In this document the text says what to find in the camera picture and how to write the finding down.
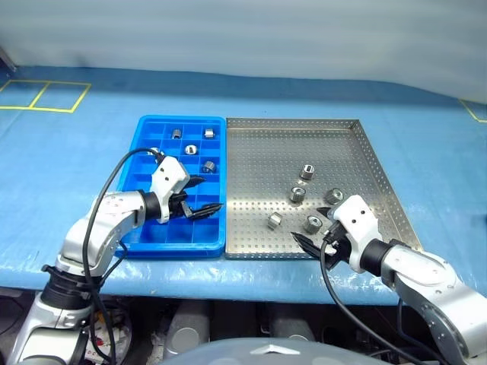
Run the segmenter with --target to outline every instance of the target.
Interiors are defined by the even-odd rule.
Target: metal nut
[[[181,139],[182,134],[180,129],[174,129],[173,133],[170,135],[170,139]]]
[[[314,166],[313,165],[304,165],[301,169],[301,173],[299,176],[305,180],[311,180],[314,175]]]
[[[301,188],[300,186],[295,186],[291,189],[291,194],[289,198],[294,203],[301,203],[304,200],[304,196],[306,195],[306,190]]]
[[[194,144],[188,144],[185,148],[184,148],[184,152],[186,154],[196,154],[196,152],[198,152],[198,148],[194,145]]]
[[[203,165],[203,173],[214,173],[216,172],[216,165],[214,162],[206,161]]]
[[[328,204],[337,205],[343,200],[342,190],[337,188],[328,190],[328,192],[325,194],[325,200]]]
[[[205,129],[205,138],[214,138],[215,133],[213,132],[213,129],[211,128],[206,128]]]
[[[306,218],[306,222],[304,223],[304,229],[309,234],[317,233],[322,226],[323,222],[321,221],[321,219],[315,217],[314,215],[308,215]]]
[[[269,218],[267,219],[267,226],[269,226],[271,230],[274,230],[278,225],[281,224],[281,221],[282,216],[279,213],[274,212],[269,215]]]

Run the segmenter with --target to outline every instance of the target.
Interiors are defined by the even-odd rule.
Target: stainless steel tray
[[[308,259],[290,232],[306,233],[306,217],[316,215],[323,227],[310,237],[321,244],[330,223],[316,208],[327,206],[323,197],[331,188],[345,198],[361,195],[386,241],[421,248],[358,120],[228,118],[227,124],[228,258]],[[299,178],[306,163],[316,168],[310,182]],[[300,204],[289,200],[296,185],[307,192]],[[267,217],[274,211],[283,219],[270,230]]]

